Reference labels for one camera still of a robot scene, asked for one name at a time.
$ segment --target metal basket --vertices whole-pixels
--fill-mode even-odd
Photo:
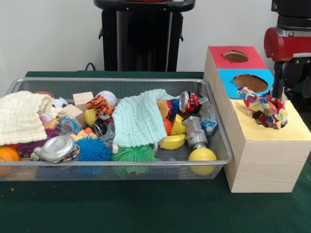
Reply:
[[[160,149],[156,158],[173,157],[176,162],[2,162],[1,181],[82,181],[82,180],[185,180],[214,179],[224,164],[232,159],[219,111],[208,83],[196,79],[111,79],[111,78],[23,78],[16,80],[7,94],[17,91],[47,90],[73,102],[72,94],[102,90],[113,92],[118,98],[139,95],[141,92],[163,88],[168,94],[178,96],[183,91],[208,96],[214,106],[218,126],[208,137],[208,148],[216,161],[188,161],[191,153],[187,143],[176,150]],[[201,176],[193,170],[210,170]]]

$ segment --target basket rim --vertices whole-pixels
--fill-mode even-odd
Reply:
[[[16,79],[13,81],[11,86],[9,87],[6,95],[15,93],[18,91],[22,82],[25,81],[74,81],[74,82],[94,82],[94,81],[102,81],[102,82],[193,82],[193,83],[201,83],[206,89],[208,93],[208,97],[212,105],[214,106],[215,116],[217,119],[218,127],[220,130],[220,135],[222,140],[224,141],[227,158],[224,160],[215,160],[215,161],[156,161],[156,162],[70,162],[70,163],[59,163],[54,164],[50,162],[43,161],[19,161],[16,162],[1,162],[0,166],[202,166],[202,165],[225,165],[228,164],[233,158],[233,152],[231,145],[228,140],[228,136],[225,131],[224,124],[222,122],[214,95],[212,93],[211,87],[208,82],[202,79],[139,79],[139,78],[51,78],[51,77],[25,77],[21,79]]]

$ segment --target tiger plush toy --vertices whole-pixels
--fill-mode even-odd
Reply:
[[[115,107],[110,106],[107,100],[102,96],[95,97],[86,103],[86,109],[92,108],[94,108],[97,112],[96,118],[100,118],[102,120],[108,120],[111,118],[111,115],[115,110]]]

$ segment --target green tablecloth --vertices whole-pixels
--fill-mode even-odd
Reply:
[[[202,73],[28,72],[32,77],[202,78]],[[289,194],[231,194],[213,181],[5,182],[5,232],[311,232],[311,167]]]

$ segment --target circular hole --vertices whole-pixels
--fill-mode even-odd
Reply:
[[[238,87],[248,87],[254,92],[265,91],[268,83],[256,75],[241,74],[234,77],[233,82]]]
[[[243,63],[248,61],[248,56],[246,56],[242,52],[238,51],[230,51],[224,54],[225,59],[236,62],[236,63]]]

